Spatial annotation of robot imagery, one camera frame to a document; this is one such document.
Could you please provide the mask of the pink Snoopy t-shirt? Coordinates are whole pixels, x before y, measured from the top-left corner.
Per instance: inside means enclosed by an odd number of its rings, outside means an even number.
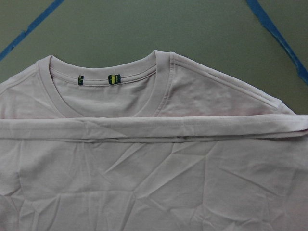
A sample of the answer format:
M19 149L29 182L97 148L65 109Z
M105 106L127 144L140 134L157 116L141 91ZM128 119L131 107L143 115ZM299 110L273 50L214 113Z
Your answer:
M0 85L3 231L305 231L308 117L173 52Z

